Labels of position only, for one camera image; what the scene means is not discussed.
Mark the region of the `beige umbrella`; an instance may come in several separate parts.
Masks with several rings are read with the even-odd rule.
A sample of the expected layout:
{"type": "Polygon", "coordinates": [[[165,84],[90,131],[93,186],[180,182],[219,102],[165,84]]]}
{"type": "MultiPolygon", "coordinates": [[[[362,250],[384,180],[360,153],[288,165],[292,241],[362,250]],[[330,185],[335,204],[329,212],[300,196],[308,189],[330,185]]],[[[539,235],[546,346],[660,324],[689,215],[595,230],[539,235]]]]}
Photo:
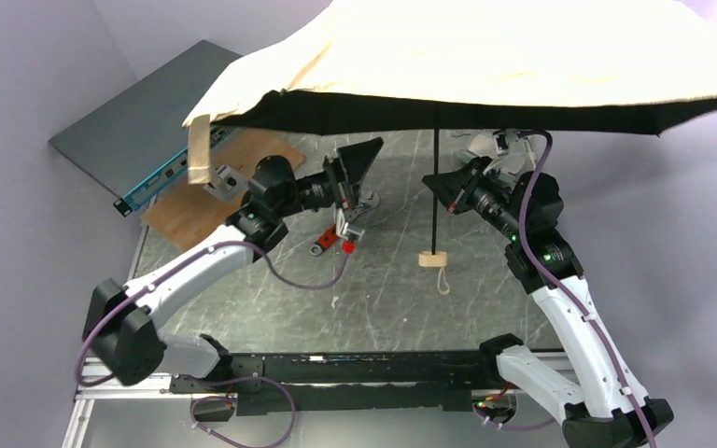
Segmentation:
{"type": "Polygon", "coordinates": [[[333,1],[183,119],[319,135],[659,135],[717,112],[717,28],[678,1],[333,1]]]}

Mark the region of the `grey blue network switch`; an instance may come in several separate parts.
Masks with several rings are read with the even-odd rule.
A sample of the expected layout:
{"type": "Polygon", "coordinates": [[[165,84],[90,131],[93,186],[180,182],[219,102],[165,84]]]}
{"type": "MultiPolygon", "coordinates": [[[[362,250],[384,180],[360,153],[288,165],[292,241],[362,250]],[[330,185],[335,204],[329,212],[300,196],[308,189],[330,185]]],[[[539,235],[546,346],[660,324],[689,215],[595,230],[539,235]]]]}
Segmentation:
{"type": "Polygon", "coordinates": [[[109,191],[127,217],[188,169],[182,122],[239,54],[206,40],[53,135],[49,144],[109,191]]]}

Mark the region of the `mint green umbrella case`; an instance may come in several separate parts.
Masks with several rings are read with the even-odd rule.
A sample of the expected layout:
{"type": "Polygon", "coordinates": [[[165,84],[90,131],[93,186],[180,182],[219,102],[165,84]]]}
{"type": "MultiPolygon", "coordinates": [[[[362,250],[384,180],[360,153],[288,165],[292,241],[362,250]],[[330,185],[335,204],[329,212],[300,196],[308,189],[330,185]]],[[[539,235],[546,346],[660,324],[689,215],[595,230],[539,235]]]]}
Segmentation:
{"type": "Polygon", "coordinates": [[[478,133],[468,143],[467,150],[474,157],[490,158],[487,170],[508,185],[514,185],[523,174],[533,171],[537,163],[530,139],[517,130],[478,133]]]}

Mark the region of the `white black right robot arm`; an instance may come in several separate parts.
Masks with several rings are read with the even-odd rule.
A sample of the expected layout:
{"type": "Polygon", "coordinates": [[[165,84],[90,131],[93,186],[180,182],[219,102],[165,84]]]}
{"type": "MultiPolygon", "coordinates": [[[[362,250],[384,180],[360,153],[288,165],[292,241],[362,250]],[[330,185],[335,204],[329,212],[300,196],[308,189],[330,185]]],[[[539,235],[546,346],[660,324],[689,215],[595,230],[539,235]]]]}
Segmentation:
{"type": "Polygon", "coordinates": [[[481,344],[487,372],[537,402],[570,447],[654,447],[674,413],[636,378],[599,316],[583,266],[556,228],[563,209],[556,180],[528,172],[508,188],[465,166],[423,183],[449,213],[474,212],[507,239],[507,265],[554,329],[575,378],[512,334],[481,344]]]}

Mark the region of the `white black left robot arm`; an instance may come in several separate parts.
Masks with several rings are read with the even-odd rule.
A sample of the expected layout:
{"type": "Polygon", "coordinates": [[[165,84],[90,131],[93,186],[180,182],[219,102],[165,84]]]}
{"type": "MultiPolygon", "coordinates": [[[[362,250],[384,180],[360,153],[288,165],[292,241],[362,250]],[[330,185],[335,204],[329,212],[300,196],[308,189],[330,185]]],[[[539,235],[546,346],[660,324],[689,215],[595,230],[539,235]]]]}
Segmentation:
{"type": "Polygon", "coordinates": [[[380,137],[339,147],[325,158],[319,173],[298,178],[283,156],[260,160],[247,181],[247,191],[236,212],[193,248],[158,270],[124,285],[107,279],[92,292],[82,332],[82,347],[74,369],[80,385],[84,361],[96,355],[109,369],[110,378],[136,385],[161,367],[165,356],[177,351],[184,374],[198,378],[225,377],[230,367],[227,350],[202,335],[195,341],[164,340],[158,333],[180,308],[219,279],[269,253],[287,235],[285,217],[333,208],[336,238],[343,259],[354,253],[363,229],[346,215],[359,206],[361,188],[384,141],[380,137]]]}

